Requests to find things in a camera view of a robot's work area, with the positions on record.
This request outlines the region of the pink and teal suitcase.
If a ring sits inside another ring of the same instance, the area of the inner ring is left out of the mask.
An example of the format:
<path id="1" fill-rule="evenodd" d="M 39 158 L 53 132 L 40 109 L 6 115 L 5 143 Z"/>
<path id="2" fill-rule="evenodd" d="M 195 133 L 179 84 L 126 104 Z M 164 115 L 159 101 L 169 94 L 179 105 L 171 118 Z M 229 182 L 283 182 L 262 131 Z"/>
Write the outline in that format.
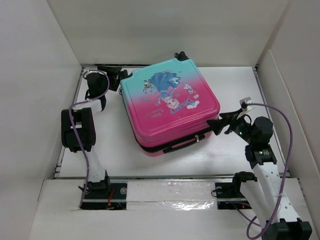
<path id="1" fill-rule="evenodd" d="M 195 62 L 185 52 L 134 70 L 120 81 L 120 92 L 134 134 L 150 156 L 171 153 L 211 134 L 220 103 Z"/>

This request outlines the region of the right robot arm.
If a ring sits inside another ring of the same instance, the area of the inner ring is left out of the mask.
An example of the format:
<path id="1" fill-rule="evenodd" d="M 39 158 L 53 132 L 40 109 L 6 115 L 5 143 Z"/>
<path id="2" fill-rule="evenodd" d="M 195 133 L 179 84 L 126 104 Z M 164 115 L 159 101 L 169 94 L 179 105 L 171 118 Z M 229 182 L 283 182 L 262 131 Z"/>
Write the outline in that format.
<path id="1" fill-rule="evenodd" d="M 208 120 L 215 135 L 224 127 L 226 134 L 234 132 L 247 146 L 245 157 L 251 172 L 234 174 L 231 182 L 216 183 L 212 195 L 223 199 L 219 209 L 250 207 L 259 221 L 263 240 L 308 240 L 312 227 L 295 211 L 284 193 L 284 177 L 280 177 L 276 156 L 269 144 L 273 123 L 260 116 L 247 122 L 241 110 L 220 114 L 220 119 Z"/>

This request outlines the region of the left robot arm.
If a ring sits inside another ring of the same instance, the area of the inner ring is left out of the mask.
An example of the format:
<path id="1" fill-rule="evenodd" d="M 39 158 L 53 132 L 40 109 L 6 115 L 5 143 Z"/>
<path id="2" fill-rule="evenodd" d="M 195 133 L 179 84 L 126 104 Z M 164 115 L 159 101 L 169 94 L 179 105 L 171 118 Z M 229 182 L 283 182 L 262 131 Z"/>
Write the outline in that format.
<path id="1" fill-rule="evenodd" d="M 107 92 L 116 92 L 120 81 L 128 76 L 122 67 L 100 65 L 84 70 L 82 79 L 87 84 L 84 100 L 61 111 L 61 142 L 85 168 L 85 182 L 80 188 L 85 195 L 97 194 L 104 199 L 111 194 L 110 178 L 94 150 L 97 140 L 94 115 L 105 110 Z"/>

